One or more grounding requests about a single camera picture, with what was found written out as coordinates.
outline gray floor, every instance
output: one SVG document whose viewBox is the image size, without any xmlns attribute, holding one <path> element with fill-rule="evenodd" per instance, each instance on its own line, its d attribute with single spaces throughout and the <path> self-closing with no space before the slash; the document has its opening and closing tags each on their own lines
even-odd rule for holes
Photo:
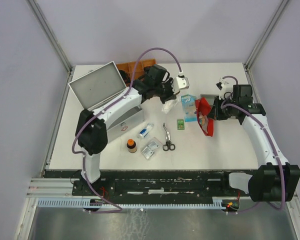
<svg viewBox="0 0 300 240">
<path fill-rule="evenodd" d="M 251 205 L 241 200 L 241 208 Z M 88 214 L 78 208 L 38 207 L 31 240 L 296 240 L 288 210 L 262 203 L 252 211 L 125 209 Z"/>
</svg>

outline metal box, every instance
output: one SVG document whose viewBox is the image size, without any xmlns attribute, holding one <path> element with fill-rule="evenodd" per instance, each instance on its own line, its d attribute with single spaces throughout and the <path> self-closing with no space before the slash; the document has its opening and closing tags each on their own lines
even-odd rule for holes
<svg viewBox="0 0 300 240">
<path fill-rule="evenodd" d="M 69 87 L 82 107 L 92 111 L 122 93 L 126 84 L 112 61 L 69 82 Z M 140 106 L 130 109 L 108 128 L 108 142 L 144 121 L 144 111 Z"/>
<path fill-rule="evenodd" d="M 122 134 L 128 132 L 134 127 L 138 126 L 142 122 L 145 121 L 145 113 L 144 110 L 140 106 L 136 106 L 121 117 L 119 117 L 112 125 L 109 127 L 107 131 L 108 142 L 115 140 L 120 137 Z"/>
<path fill-rule="evenodd" d="M 215 97 L 219 97 L 219 95 L 216 94 L 200 94 L 200 99 L 205 98 L 205 100 L 208 102 L 210 107 L 213 107 L 215 102 Z"/>
</svg>

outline metal sheet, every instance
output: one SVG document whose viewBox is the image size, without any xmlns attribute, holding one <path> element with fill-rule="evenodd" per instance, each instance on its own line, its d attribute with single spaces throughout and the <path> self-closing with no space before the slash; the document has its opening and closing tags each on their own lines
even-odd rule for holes
<svg viewBox="0 0 300 240">
<path fill-rule="evenodd" d="M 119 117 L 107 130 L 108 143 L 145 121 L 145 111 L 136 106 Z"/>
<path fill-rule="evenodd" d="M 242 209 L 251 205 L 241 200 Z M 31 240 L 296 240 L 287 209 L 267 204 L 238 215 L 204 209 L 124 209 L 88 214 L 76 208 L 37 207 Z"/>
<path fill-rule="evenodd" d="M 68 85 L 82 107 L 90 111 L 126 89 L 126 84 L 113 61 L 69 82 Z"/>
</svg>

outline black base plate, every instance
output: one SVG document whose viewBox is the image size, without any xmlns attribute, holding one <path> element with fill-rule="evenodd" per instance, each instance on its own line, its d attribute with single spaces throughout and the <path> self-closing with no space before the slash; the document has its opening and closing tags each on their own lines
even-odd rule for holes
<svg viewBox="0 0 300 240">
<path fill-rule="evenodd" d="M 244 172 L 253 175 L 255 170 L 231 171 L 117 171 L 104 170 L 92 184 L 116 204 L 211 204 L 212 197 L 236 197 L 238 190 L 229 186 L 229 173 Z M 73 196 L 94 196 L 86 181 L 76 171 L 46 171 L 45 178 L 79 178 L 73 184 Z M 153 191 L 175 194 L 155 194 Z"/>
</svg>

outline white wall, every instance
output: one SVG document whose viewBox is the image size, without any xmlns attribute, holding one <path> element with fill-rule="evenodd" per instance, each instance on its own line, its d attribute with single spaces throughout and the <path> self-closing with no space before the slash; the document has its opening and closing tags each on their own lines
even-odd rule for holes
<svg viewBox="0 0 300 240">
<path fill-rule="evenodd" d="M 163 47 L 181 62 L 245 62 L 281 0 L 38 0 L 73 65 L 135 61 Z M 173 62 L 156 52 L 159 63 Z"/>
<path fill-rule="evenodd" d="M 252 73 L 279 147 L 300 167 L 300 0 L 289 4 Z"/>
<path fill-rule="evenodd" d="M 13 239 L 67 73 L 25 0 L 0 0 L 0 240 Z"/>
</svg>

